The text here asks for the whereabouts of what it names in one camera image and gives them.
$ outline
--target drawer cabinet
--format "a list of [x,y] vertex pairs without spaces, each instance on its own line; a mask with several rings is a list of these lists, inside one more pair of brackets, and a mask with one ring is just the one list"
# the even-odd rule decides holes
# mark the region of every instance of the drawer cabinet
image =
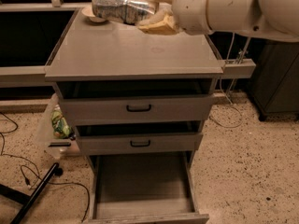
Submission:
[[91,29],[78,13],[46,80],[94,171],[90,223],[207,222],[189,168],[222,73],[204,36]]

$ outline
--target open drawer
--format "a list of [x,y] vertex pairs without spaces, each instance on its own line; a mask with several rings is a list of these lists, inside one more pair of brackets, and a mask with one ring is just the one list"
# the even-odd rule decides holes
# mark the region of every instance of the open drawer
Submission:
[[98,156],[89,223],[204,224],[183,152]]

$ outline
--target floor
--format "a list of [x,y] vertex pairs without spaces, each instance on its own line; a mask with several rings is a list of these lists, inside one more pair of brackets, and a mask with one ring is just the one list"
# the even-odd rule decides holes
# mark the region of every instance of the floor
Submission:
[[[6,114],[19,129],[5,134],[4,154],[34,162],[40,176],[58,161],[64,173],[52,182],[80,183],[90,188],[93,173],[83,157],[55,160],[36,141],[41,112]],[[299,122],[295,116],[265,122],[258,117],[246,96],[234,98],[234,105],[219,99],[212,108],[191,169],[200,213],[210,215],[208,224],[299,223]],[[0,132],[13,128],[0,115]],[[35,170],[28,161],[1,156],[0,183],[31,194],[21,165]],[[33,184],[36,177],[27,168],[23,171]],[[22,223],[80,223],[86,205],[82,186],[49,185]],[[0,223],[9,223],[20,208],[0,196]]]

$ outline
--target gray tabletop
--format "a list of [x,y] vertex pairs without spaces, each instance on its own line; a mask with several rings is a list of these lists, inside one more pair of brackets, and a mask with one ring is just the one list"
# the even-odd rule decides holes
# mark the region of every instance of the gray tabletop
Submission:
[[46,80],[211,77],[222,74],[203,35],[146,35],[134,26],[74,19]]

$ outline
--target gray cabinet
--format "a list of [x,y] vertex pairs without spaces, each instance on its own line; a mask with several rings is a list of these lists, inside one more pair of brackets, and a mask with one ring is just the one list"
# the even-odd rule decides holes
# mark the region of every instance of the gray cabinet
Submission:
[[202,35],[145,35],[78,13],[46,72],[94,170],[91,223],[193,223],[189,168],[221,64]]
[[260,120],[273,114],[299,114],[298,76],[299,43],[266,44],[249,83]]

